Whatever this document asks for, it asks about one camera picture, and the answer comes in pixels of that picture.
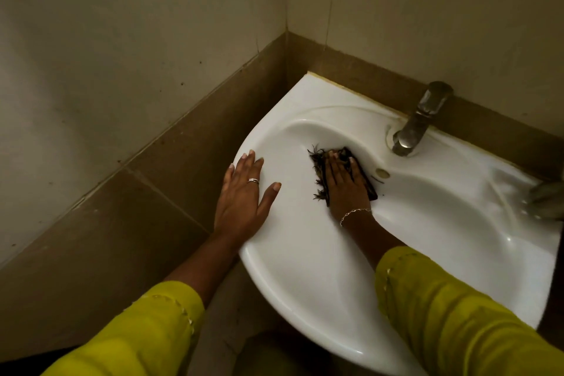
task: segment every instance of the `beige wall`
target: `beige wall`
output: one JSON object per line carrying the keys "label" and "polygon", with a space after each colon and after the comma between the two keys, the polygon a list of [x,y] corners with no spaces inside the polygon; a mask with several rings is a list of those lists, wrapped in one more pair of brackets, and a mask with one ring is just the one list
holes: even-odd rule
{"label": "beige wall", "polygon": [[0,264],[284,32],[285,0],[0,0]]}
{"label": "beige wall", "polygon": [[564,0],[288,0],[288,28],[564,137]]}

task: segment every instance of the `bracelet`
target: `bracelet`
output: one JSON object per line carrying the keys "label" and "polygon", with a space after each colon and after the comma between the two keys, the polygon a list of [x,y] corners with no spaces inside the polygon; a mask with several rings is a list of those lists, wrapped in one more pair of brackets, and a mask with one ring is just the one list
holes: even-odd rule
{"label": "bracelet", "polygon": [[339,222],[339,224],[341,225],[341,227],[343,227],[343,221],[345,220],[346,216],[351,215],[352,213],[356,212],[356,211],[368,211],[369,213],[372,213],[372,209],[352,209],[351,211],[349,211],[347,214],[345,214],[343,216],[343,218],[341,219],[341,221]]}

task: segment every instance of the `hand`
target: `hand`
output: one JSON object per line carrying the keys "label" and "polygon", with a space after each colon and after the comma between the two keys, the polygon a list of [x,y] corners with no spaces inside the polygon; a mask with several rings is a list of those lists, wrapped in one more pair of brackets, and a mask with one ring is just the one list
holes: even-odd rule
{"label": "hand", "polygon": [[329,188],[329,209],[336,221],[353,209],[370,209],[368,192],[355,158],[350,158],[352,178],[337,154],[325,159],[325,178]]}
{"label": "hand", "polygon": [[214,237],[226,238],[238,250],[263,225],[270,207],[280,190],[280,183],[272,183],[258,202],[258,184],[264,159],[255,161],[255,153],[243,153],[237,168],[231,164],[223,177],[223,187],[217,202]]}

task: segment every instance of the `yellow shirt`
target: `yellow shirt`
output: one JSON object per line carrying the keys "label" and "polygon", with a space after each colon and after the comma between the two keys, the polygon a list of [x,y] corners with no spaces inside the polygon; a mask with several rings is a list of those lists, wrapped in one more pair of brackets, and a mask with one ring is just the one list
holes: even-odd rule
{"label": "yellow shirt", "polygon": [[[409,247],[384,255],[375,285],[380,311],[430,375],[564,375],[564,353]],[[174,376],[203,313],[191,287],[160,283],[44,375]]]}

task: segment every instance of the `white sink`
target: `white sink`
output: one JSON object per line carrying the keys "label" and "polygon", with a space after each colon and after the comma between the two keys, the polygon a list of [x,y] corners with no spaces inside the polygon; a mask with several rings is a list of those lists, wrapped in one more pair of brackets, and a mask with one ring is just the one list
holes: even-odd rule
{"label": "white sink", "polygon": [[386,144],[405,122],[395,112],[313,74],[257,124],[237,159],[265,158],[261,193],[282,188],[270,217],[241,251],[251,278],[296,329],[329,351],[388,374],[424,374],[380,315],[373,272],[355,244],[313,200],[307,150],[348,146],[373,181],[377,220],[407,245],[489,294],[536,327],[548,297],[561,223],[534,220],[521,200],[537,182],[475,147],[430,130],[415,155]]}

